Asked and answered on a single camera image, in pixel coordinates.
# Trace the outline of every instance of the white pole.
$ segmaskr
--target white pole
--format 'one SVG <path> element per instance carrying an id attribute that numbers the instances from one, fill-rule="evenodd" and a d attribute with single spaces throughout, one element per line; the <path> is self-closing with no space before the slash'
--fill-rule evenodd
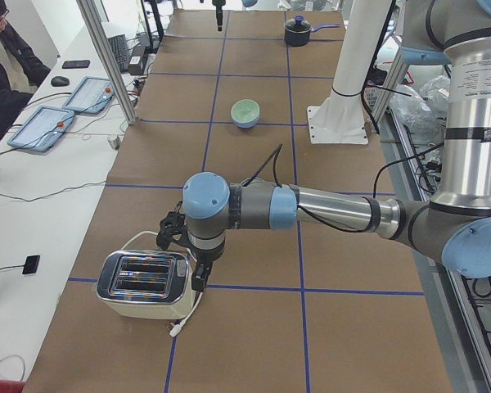
<path id="1" fill-rule="evenodd" d="M 308 107 L 311 143 L 367 144 L 362 103 L 367 70 L 392 0 L 354 0 L 331 94 Z"/>

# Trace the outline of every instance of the black saucepan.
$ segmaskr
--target black saucepan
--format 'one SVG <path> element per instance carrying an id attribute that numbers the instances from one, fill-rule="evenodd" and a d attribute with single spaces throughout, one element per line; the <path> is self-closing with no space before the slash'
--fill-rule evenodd
<path id="1" fill-rule="evenodd" d="M 286 20 L 284 26 L 286 28 L 284 39 L 287 45 L 291 45 L 292 47 L 303 47 L 309 42 L 311 33 L 315 31 L 329 27 L 340 27 L 337 23 L 311 27 L 311 24 L 302 15 L 297 15 L 294 19 Z"/>

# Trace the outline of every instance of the wall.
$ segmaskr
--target wall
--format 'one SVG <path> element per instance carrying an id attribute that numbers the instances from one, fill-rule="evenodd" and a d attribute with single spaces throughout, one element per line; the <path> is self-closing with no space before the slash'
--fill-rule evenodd
<path id="1" fill-rule="evenodd" d="M 83 27 L 82 14 L 76 0 L 18 1 L 33 2 L 59 53 L 65 52 Z"/>
<path id="2" fill-rule="evenodd" d="M 38 58 L 46 66 L 53 67 L 58 50 L 31 0 L 7 0 L 7 8 L 11 11 L 7 20 L 33 48 Z"/>

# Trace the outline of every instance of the desk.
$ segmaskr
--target desk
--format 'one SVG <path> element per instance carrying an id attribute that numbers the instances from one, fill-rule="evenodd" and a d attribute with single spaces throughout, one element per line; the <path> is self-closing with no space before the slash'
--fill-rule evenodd
<path id="1" fill-rule="evenodd" d="M 116 26 L 107 25 L 106 33 Z M 64 60 L 89 58 L 85 70 L 63 70 Z M 70 86 L 54 88 L 55 75 L 70 79 Z M 84 28 L 59 59 L 33 99 L 58 92 L 72 92 L 86 76 L 105 77 L 100 60 Z M 125 76 L 126 82 L 132 77 Z M 38 105 L 61 106 L 68 96 L 50 97 L 23 111 L 17 123 L 24 122 Z M 107 108 L 107 116 L 86 129 L 73 133 L 97 116 L 77 116 L 70 133 L 43 155 L 13 151 L 0 156 L 0 192 L 35 198 L 84 183 L 99 183 L 116 158 L 107 135 L 120 133 L 124 115 L 119 106 Z M 9 150 L 7 139 L 0 152 Z M 27 255 L 40 254 L 38 272 L 22 276 L 21 269 L 0 273 L 0 359 L 18 354 L 25 359 L 26 374 L 31 368 L 46 335 L 62 288 L 69 276 L 103 186 L 84 187 L 31 203 L 11 201 L 0 196 L 0 268 L 23 264 Z M 18 380 L 22 366 L 18 359 L 0 365 L 0 378 Z"/>
<path id="2" fill-rule="evenodd" d="M 412 253 L 375 234 L 309 223 L 228 231 L 200 307 L 173 340 L 165 321 L 121 317 L 96 297 L 106 256 L 156 229 L 200 170 L 240 182 L 283 142 L 281 182 L 371 192 L 385 163 L 378 137 L 311 145 L 306 126 L 307 105 L 330 92 L 343 31 L 287 47 L 282 26 L 294 15 L 225 12 L 221 33 L 214 12 L 173 15 L 25 393 L 451 391 Z M 229 119 L 245 97 L 262 111 L 247 131 Z M 393 194 L 387 174 L 379 190 Z"/>

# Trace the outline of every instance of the label sticker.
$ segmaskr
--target label sticker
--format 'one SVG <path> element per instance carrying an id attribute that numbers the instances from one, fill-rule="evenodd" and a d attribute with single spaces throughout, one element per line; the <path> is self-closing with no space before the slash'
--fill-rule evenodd
<path id="1" fill-rule="evenodd" d="M 449 102 L 491 98 L 491 60 L 454 66 Z"/>

